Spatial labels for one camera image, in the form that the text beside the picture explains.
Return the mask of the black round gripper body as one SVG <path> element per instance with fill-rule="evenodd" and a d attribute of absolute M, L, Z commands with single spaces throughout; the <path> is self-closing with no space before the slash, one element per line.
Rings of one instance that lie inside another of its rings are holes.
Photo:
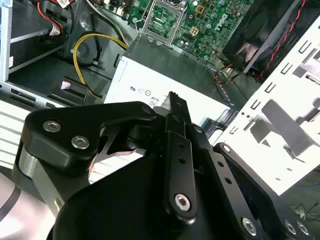
<path fill-rule="evenodd" d="M 216 175 L 222 167 L 212 152 L 198 149 L 193 162 L 197 214 L 193 224 L 165 210 L 164 163 L 155 157 L 136 160 L 73 195 L 61 209 L 55 240 L 250 240 L 234 214 Z"/>

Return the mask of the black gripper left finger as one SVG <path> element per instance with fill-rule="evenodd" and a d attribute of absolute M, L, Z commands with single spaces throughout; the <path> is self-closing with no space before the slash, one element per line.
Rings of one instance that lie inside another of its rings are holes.
<path fill-rule="evenodd" d="M 191 124 L 188 106 L 170 92 L 161 115 L 140 101 L 43 109 L 25 119 L 16 168 L 29 181 L 32 161 L 44 164 L 58 181 L 63 200 L 91 186 L 85 175 L 99 159 L 136 149 L 140 159 L 164 163 L 164 208 L 181 223 L 197 215 L 192 143 L 186 138 Z"/>

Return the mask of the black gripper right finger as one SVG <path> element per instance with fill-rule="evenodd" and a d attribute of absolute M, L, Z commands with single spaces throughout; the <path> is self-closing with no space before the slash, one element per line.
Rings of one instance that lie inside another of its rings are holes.
<path fill-rule="evenodd" d="M 204 131 L 192 123 L 187 135 L 237 240 L 314 239 L 307 224 L 230 145 L 211 146 Z"/>

